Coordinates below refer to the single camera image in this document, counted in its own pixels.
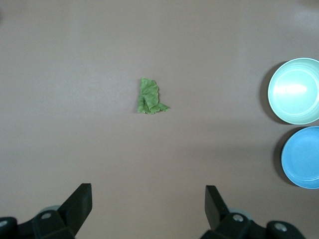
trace blue bowl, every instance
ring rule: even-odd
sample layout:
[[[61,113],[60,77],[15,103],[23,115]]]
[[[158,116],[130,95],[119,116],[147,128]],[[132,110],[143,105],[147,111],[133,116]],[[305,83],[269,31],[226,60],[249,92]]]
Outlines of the blue bowl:
[[[287,140],[282,151],[282,167],[294,184],[319,188],[319,126],[303,128]]]

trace light green bowl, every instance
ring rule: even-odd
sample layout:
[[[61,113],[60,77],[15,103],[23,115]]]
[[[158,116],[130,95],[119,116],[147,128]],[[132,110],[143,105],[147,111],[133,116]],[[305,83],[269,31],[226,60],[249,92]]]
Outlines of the light green bowl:
[[[319,119],[319,61],[297,58],[286,62],[272,76],[268,100],[274,113],[292,124]]]

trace bowl rim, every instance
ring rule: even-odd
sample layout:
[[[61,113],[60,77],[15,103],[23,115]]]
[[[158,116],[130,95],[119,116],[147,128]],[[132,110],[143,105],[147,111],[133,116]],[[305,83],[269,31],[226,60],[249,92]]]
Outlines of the bowl rim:
[[[285,62],[283,65],[281,65],[275,72],[274,74],[271,76],[271,79],[269,81],[269,84],[268,84],[268,103],[270,105],[270,108],[272,109],[272,111],[275,113],[275,115],[280,118],[281,120],[283,120],[284,122],[287,122],[287,123],[290,123],[290,124],[295,124],[295,125],[303,125],[303,124],[309,124],[309,123],[312,123],[312,122],[315,122],[317,120],[319,120],[319,115],[316,119],[314,120],[311,120],[311,121],[305,121],[305,122],[302,122],[302,123],[296,123],[296,122],[293,122],[293,121],[290,121],[290,120],[287,120],[287,119],[284,119],[283,117],[279,116],[276,111],[274,110],[274,106],[272,104],[272,102],[270,101],[270,86],[272,84],[272,82],[274,82],[274,77],[275,75],[282,69],[284,68],[286,65],[290,64],[291,62],[294,62],[294,61],[297,61],[297,60],[311,60],[311,61],[314,61],[316,63],[319,64],[319,61],[316,60],[316,59],[313,59],[313,58],[309,58],[309,57],[300,57],[300,58],[295,58],[295,59],[292,59],[292,60],[289,60],[287,62]]]
[[[292,175],[289,175],[289,174],[287,173],[287,171],[285,170],[286,164],[284,164],[284,162],[283,162],[284,150],[285,150],[287,144],[289,143],[289,141],[290,141],[293,137],[296,137],[297,134],[300,134],[300,133],[302,133],[303,131],[307,131],[307,130],[310,130],[310,129],[319,129],[319,126],[308,126],[308,127],[304,127],[304,128],[302,128],[302,129],[298,130],[297,132],[293,133],[293,134],[287,139],[287,141],[285,142],[285,144],[284,144],[284,146],[283,146],[283,149],[282,149],[282,151],[281,151],[281,166],[282,166],[282,169],[283,169],[285,175],[287,176],[287,178],[288,178],[292,183],[294,183],[295,185],[297,185],[297,186],[299,186],[299,187],[302,187],[302,188],[306,188],[306,189],[319,189],[319,176],[318,176],[317,178],[313,179],[313,180],[301,180],[301,179],[298,179],[298,178],[296,178],[296,177],[294,177],[294,176],[292,176]],[[310,182],[310,181],[312,181],[312,182],[313,182],[313,181],[318,181],[318,186],[316,186],[316,187],[307,187],[307,186],[302,185],[302,183],[300,183],[300,182]]]

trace bowl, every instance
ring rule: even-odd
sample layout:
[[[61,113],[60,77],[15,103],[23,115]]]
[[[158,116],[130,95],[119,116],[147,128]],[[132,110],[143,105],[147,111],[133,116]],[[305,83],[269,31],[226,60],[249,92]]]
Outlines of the bowl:
[[[281,161],[286,176],[294,184],[319,188],[319,126],[293,134],[284,145]]]
[[[291,124],[319,119],[319,61],[297,58],[283,64],[272,76],[268,100],[274,113]]]

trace crumpled green leaf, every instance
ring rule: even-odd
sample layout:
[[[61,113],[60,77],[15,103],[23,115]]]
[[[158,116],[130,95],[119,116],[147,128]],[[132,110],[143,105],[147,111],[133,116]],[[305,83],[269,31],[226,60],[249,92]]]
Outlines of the crumpled green leaf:
[[[155,114],[159,111],[167,112],[168,106],[159,103],[159,87],[154,80],[141,78],[138,113]]]

